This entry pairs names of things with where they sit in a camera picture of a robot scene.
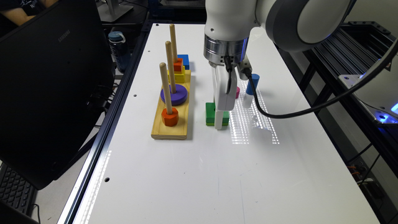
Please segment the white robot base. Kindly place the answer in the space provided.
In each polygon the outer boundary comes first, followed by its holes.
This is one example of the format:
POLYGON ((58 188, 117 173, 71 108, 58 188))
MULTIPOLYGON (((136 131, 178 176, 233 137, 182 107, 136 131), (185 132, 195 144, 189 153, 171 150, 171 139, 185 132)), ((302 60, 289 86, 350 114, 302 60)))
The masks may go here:
POLYGON ((397 55, 369 83, 353 93, 376 124, 397 126, 397 55))

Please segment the person forearm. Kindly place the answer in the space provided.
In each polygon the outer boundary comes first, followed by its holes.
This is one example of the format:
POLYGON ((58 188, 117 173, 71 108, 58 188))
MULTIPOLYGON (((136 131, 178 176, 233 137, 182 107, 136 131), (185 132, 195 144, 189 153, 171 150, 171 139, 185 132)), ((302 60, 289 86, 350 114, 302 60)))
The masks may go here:
MULTIPOLYGON (((57 0, 39 0, 39 2, 41 2, 43 6, 48 8, 53 4, 55 4, 57 0)), ((26 12, 23 10, 23 8, 20 7, 15 9, 2 10, 1 14, 17 26, 21 26, 25 22, 34 18, 34 16, 28 16, 26 12)))

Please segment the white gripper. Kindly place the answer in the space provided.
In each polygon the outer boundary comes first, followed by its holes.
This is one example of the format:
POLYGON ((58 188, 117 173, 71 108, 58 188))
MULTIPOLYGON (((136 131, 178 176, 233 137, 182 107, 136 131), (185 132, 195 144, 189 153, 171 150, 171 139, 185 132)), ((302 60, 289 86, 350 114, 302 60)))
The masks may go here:
POLYGON ((217 65, 210 62, 210 65, 212 67, 214 102, 216 106, 214 127, 219 130, 223 124, 223 111, 231 111, 234 108, 238 83, 237 75, 242 80, 248 80, 244 74, 244 69, 248 69, 251 72, 252 67, 247 55, 244 56, 242 62, 233 65, 231 73, 228 73, 225 64, 217 65))

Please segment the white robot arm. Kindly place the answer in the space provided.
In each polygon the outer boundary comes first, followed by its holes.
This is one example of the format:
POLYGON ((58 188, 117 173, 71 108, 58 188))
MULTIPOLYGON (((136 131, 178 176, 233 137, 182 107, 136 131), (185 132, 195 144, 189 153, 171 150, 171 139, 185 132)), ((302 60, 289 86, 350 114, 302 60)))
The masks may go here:
POLYGON ((349 14, 352 0, 207 0, 204 56, 212 70, 215 129, 234 108, 237 79, 246 68, 254 27, 262 27, 287 52, 303 52, 326 40, 349 14))

